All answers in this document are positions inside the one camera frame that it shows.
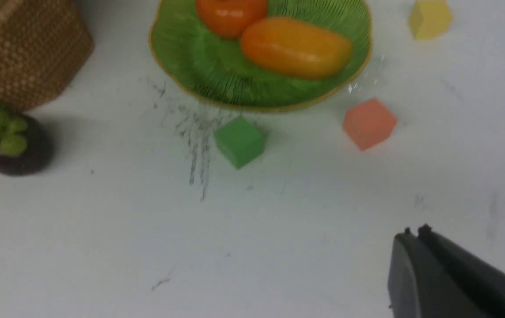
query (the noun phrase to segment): green cube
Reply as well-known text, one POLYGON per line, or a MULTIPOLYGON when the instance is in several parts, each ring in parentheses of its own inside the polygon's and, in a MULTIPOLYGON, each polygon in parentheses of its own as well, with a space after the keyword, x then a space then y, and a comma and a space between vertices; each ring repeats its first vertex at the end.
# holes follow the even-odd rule
POLYGON ((240 169, 262 154, 266 137, 239 116, 215 132, 215 142, 226 159, 240 169))

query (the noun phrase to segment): woven basket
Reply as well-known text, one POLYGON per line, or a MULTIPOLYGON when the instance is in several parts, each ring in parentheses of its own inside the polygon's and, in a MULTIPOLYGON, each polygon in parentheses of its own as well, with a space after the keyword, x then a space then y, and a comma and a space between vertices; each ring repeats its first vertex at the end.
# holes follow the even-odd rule
POLYGON ((11 110, 58 97, 92 51, 73 0, 0 0, 0 102, 11 110))

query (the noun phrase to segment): mangosteen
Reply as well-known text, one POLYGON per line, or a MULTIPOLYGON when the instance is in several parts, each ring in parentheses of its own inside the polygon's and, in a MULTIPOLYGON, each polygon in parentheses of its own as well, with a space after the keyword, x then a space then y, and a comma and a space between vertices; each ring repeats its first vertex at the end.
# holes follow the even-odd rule
POLYGON ((36 173, 50 163, 53 155, 52 139, 36 119, 0 110, 0 173, 36 173))

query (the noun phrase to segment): green ceramic dish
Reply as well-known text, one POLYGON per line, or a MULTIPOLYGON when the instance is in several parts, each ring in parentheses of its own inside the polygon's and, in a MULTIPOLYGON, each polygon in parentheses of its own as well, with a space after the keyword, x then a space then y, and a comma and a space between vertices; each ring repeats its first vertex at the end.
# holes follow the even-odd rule
POLYGON ((372 52, 372 18, 364 0, 269 0, 269 16, 290 16, 335 31, 354 44, 338 75, 302 80, 248 62, 237 41, 212 34, 194 0, 162 0, 150 34, 156 61, 183 89, 205 102, 249 111, 290 111, 313 105, 355 79, 372 52))

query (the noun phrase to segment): white table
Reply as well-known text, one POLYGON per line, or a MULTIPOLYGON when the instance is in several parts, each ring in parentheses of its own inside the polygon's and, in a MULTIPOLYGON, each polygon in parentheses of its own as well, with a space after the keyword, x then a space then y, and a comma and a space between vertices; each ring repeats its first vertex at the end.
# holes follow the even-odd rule
POLYGON ((373 0, 377 83, 246 114, 270 136, 235 171, 210 133, 238 114, 149 52, 157 1, 83 1, 95 52, 33 112, 57 160, 0 175, 0 318, 387 318, 392 238, 425 222, 505 271, 505 1, 473 3, 414 42, 412 2, 373 0), (341 120, 373 96, 400 125, 360 153, 341 120))

